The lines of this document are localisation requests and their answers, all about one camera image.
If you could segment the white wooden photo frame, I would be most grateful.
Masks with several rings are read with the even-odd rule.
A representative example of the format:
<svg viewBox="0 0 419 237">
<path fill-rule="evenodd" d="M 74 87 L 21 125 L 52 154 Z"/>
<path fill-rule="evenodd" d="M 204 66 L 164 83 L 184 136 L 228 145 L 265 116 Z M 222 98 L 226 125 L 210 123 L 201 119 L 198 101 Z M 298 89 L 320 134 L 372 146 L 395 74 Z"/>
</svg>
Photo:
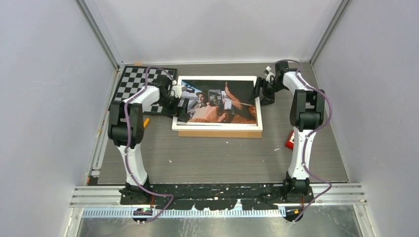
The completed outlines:
<svg viewBox="0 0 419 237">
<path fill-rule="evenodd" d="M 255 84 L 255 76 L 180 76 L 178 82 L 182 82 L 183 79 L 225 79 L 225 80 L 251 80 Z M 225 123 L 199 123 L 199 124 L 186 124 L 181 125 L 178 123 L 178 118 L 173 118 L 172 129 L 174 131 L 262 131 L 262 118 L 260 99 L 255 99 L 256 112 L 257 112 L 257 125 L 252 126 L 250 124 L 225 124 Z"/>
</svg>

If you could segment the colour photo print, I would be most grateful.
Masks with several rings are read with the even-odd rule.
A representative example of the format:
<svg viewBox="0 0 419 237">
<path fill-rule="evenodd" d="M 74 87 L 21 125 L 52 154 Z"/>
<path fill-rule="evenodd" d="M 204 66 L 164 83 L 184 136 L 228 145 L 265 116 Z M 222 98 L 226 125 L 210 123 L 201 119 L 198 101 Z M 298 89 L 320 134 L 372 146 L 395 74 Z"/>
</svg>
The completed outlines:
<svg viewBox="0 0 419 237">
<path fill-rule="evenodd" d="M 225 123 L 257 125 L 255 100 L 251 99 L 251 80 L 183 79 L 186 90 L 180 104 L 188 100 L 187 120 L 181 125 Z"/>
</svg>

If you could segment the orange handled screwdriver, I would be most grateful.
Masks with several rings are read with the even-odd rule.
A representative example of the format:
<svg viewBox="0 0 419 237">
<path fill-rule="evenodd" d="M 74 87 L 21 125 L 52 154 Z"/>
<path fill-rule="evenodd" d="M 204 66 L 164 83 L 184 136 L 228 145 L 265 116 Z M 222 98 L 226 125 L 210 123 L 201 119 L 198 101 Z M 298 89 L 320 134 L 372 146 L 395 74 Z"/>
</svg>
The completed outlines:
<svg viewBox="0 0 419 237">
<path fill-rule="evenodd" d="M 149 122 L 150 122 L 150 119 L 147 118 L 143 123 L 143 127 L 146 128 L 148 126 Z"/>
</svg>

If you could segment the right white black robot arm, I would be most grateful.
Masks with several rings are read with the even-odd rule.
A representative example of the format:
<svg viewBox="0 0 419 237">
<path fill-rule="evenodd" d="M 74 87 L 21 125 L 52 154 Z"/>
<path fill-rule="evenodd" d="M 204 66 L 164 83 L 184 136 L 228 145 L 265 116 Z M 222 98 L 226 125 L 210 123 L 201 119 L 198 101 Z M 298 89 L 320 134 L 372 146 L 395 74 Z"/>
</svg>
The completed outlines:
<svg viewBox="0 0 419 237">
<path fill-rule="evenodd" d="M 261 106 L 275 102 L 275 93 L 287 90 L 292 93 L 290 124 L 296 136 L 290 167 L 283 180 L 281 195 L 287 202 L 296 202 L 310 189 L 310 155 L 318 128 L 323 124 L 324 91 L 312 87 L 302 78 L 299 69 L 290 68 L 288 60 L 279 60 L 266 67 L 264 77 L 258 77 L 250 98 L 261 94 Z"/>
</svg>

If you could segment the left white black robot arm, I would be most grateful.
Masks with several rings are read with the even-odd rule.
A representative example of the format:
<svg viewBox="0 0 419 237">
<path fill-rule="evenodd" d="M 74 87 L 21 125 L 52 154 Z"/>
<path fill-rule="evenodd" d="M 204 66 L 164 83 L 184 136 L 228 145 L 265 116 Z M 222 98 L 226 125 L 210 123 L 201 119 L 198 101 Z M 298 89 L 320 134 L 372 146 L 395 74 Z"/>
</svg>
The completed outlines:
<svg viewBox="0 0 419 237">
<path fill-rule="evenodd" d="M 133 96 L 111 102 L 108 137 L 120 151 L 126 169 L 126 185 L 121 193 L 133 197 L 139 204 L 147 204 L 155 194 L 149 189 L 141 153 L 145 133 L 144 110 L 159 103 L 164 116 L 187 121 L 189 100 L 181 100 L 185 91 L 186 86 L 181 83 L 159 76 L 156 83 L 145 83 Z"/>
</svg>

